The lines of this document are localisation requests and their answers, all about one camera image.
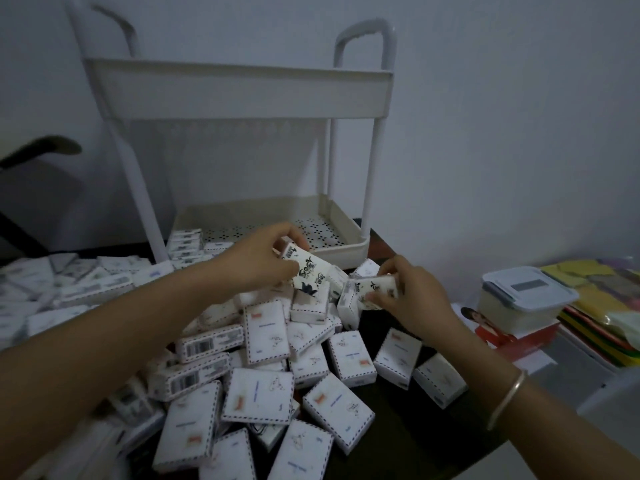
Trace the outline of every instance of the white storage cart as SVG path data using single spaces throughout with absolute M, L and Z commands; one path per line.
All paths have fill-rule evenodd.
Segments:
M 88 0 L 71 0 L 67 8 L 93 95 L 122 160 L 156 262 L 169 257 L 129 140 L 129 122 L 134 120 L 330 119 L 327 194 L 187 205 L 177 209 L 173 229 L 202 228 L 206 240 L 235 241 L 258 225 L 289 220 L 302 228 L 316 254 L 325 260 L 346 269 L 366 259 L 373 182 L 394 81 L 396 33 L 388 21 L 366 20 L 340 33 L 333 68 L 321 70 L 145 60 L 135 28 L 116 9 Z M 89 10 L 116 21 L 131 58 L 87 56 L 81 21 Z M 342 69 L 347 42 L 375 33 L 383 39 L 381 69 Z M 374 119 L 360 227 L 333 200 L 336 119 L 341 118 Z

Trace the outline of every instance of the bracelet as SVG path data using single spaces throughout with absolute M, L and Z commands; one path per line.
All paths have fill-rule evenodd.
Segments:
M 513 399 L 513 396 L 516 395 L 518 389 L 520 389 L 520 386 L 522 386 L 522 383 L 526 378 L 527 378 L 527 371 L 522 371 L 520 373 L 520 376 L 516 380 L 516 382 L 514 382 L 513 386 L 511 386 L 511 389 L 509 389 L 509 392 L 507 393 L 507 395 L 504 396 L 504 399 L 502 400 L 502 402 L 500 402 L 500 404 L 498 404 L 498 407 L 495 409 L 495 411 L 492 412 L 491 417 L 489 418 L 489 423 L 487 423 L 486 425 L 487 431 L 491 431 L 495 427 L 495 424 L 498 421 L 498 418 L 500 418 L 500 415 L 504 412 L 505 409 L 507 409 L 507 406 Z

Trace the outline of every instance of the white curved handle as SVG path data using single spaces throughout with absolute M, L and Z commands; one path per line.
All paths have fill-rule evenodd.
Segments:
M 80 44 L 81 50 L 84 51 L 81 37 L 80 19 L 82 17 L 83 10 L 91 9 L 105 15 L 106 17 L 116 22 L 124 33 L 124 38 L 126 39 L 127 46 L 129 48 L 129 55 L 131 55 L 133 58 L 140 57 L 140 41 L 138 40 L 136 29 L 126 18 L 120 15 L 117 10 L 109 7 L 108 2 L 97 3 L 88 0 L 69 0 L 66 3 L 66 6 L 69 20 L 71 21 L 71 25 L 73 26 L 73 29 L 76 33 L 76 39 Z
M 333 67 L 342 67 L 344 48 L 350 40 L 377 33 L 382 34 L 382 64 L 380 69 L 393 71 L 396 64 L 396 29 L 384 18 L 364 20 L 341 31 L 340 35 L 335 39 Z

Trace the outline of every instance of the perforated tray bottom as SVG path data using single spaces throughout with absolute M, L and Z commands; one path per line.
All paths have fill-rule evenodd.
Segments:
M 340 237 L 337 229 L 326 219 L 316 216 L 306 219 L 295 219 L 298 226 L 313 249 L 343 246 L 346 242 Z M 236 242 L 256 229 L 255 225 L 235 226 L 226 229 L 203 230 L 205 242 Z

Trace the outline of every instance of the white lid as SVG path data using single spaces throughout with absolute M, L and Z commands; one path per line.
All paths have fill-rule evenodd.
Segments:
M 578 299 L 576 290 L 567 288 L 537 267 L 521 266 L 486 273 L 483 290 L 504 306 L 524 312 L 548 310 Z

